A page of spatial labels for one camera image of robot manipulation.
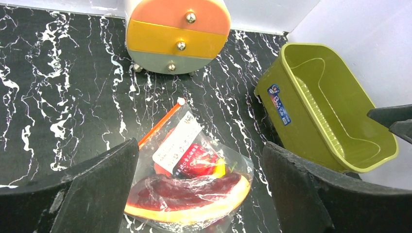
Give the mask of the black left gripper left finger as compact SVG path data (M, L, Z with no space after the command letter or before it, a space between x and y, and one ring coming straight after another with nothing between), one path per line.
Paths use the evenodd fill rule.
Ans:
M139 156L136 139L16 188L0 190L3 233L117 233Z

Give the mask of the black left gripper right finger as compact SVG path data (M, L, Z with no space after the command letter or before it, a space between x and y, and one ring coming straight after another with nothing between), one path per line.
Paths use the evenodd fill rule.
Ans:
M410 190L343 175L273 142L262 156L282 232L411 232Z

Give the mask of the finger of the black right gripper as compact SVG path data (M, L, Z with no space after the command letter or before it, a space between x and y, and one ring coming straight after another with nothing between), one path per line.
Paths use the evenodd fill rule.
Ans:
M399 105L371 109L367 116L391 133L412 143L412 105Z

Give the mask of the clear zip top bag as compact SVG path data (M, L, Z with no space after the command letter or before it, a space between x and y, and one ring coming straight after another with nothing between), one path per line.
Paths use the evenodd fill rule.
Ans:
M184 98L141 139L124 212L163 233L224 233L254 178L250 158L203 132Z

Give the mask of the olive green plastic basket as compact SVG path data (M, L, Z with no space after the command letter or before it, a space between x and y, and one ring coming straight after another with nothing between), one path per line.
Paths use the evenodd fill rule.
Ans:
M395 159L396 137L368 117L375 105L344 60L322 44L286 43L255 88L283 147L336 172Z

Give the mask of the red toy apple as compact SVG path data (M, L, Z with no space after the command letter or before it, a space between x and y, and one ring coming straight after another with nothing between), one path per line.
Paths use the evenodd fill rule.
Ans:
M157 174L177 179L192 179L211 175L219 156L213 150L193 143L186 151L180 149L157 152L152 159Z

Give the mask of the yellow toy banana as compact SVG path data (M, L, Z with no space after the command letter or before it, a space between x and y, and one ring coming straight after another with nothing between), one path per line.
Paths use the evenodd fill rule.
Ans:
M217 160L214 171L212 173L212 176L215 178L221 178L226 174L226 168L225 168L225 160L220 158Z

